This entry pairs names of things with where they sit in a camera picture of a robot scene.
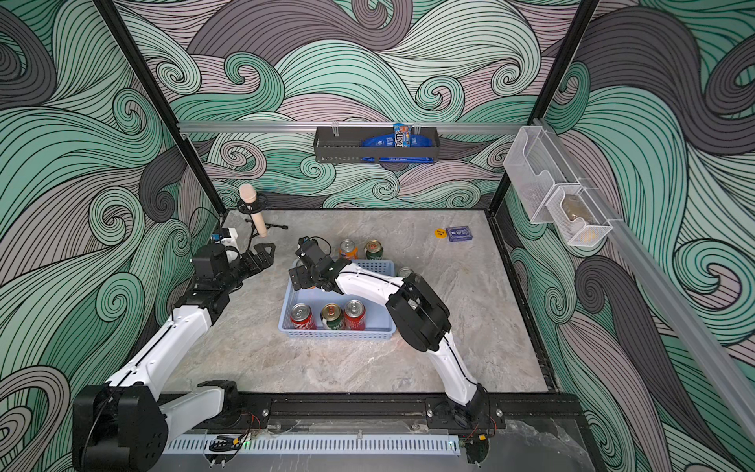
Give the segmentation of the red cola can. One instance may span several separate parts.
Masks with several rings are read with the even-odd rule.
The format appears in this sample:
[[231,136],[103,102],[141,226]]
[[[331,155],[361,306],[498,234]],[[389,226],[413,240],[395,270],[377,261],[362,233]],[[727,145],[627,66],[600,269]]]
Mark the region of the red cola can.
[[366,306],[358,299],[352,299],[343,306],[344,320],[349,330],[366,329]]
[[289,320],[295,330],[315,330],[317,328],[312,309],[305,303],[295,304],[291,308]]

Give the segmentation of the green gold-top can front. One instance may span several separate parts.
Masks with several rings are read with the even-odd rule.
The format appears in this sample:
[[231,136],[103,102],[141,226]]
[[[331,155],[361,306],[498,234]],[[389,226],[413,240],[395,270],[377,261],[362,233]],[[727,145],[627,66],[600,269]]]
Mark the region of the green gold-top can front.
[[320,319],[326,330],[344,330],[346,328],[342,309],[337,304],[326,304],[320,311]]

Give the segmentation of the green gold-top can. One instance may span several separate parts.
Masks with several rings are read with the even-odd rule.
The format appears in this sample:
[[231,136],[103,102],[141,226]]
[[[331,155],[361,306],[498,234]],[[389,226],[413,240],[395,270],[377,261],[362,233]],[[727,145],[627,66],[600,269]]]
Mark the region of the green gold-top can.
[[344,330],[346,328],[342,309],[337,304],[326,304],[320,311],[320,319],[326,330]]
[[365,245],[367,260],[381,260],[383,258],[383,244],[377,239],[369,240]]

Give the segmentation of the green gold-top can back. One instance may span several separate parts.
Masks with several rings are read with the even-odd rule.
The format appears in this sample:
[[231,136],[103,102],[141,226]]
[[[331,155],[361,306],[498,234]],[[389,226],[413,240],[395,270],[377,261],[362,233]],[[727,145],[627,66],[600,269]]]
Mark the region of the green gold-top can back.
[[365,245],[367,260],[381,260],[383,258],[383,244],[377,239],[369,240]]

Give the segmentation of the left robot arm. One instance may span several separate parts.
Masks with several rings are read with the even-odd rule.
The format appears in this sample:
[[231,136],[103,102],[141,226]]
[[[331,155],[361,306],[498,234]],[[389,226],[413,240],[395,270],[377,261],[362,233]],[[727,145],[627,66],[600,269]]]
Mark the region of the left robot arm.
[[195,274],[167,321],[120,370],[76,396],[76,470],[147,471],[170,442],[202,422],[241,417],[234,381],[209,381],[167,403],[159,399],[189,350],[219,320],[231,293],[271,267],[274,253],[273,244],[239,252],[210,243],[194,255]]

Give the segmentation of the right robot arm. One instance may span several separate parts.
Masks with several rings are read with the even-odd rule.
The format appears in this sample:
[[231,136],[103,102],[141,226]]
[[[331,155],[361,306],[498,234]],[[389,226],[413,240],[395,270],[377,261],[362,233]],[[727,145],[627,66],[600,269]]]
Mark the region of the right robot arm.
[[389,277],[334,259],[309,236],[299,239],[296,256],[301,265],[289,271],[295,290],[318,288],[384,306],[404,341],[430,356],[457,424],[468,428],[488,417],[488,392],[458,352],[450,310],[423,277]]

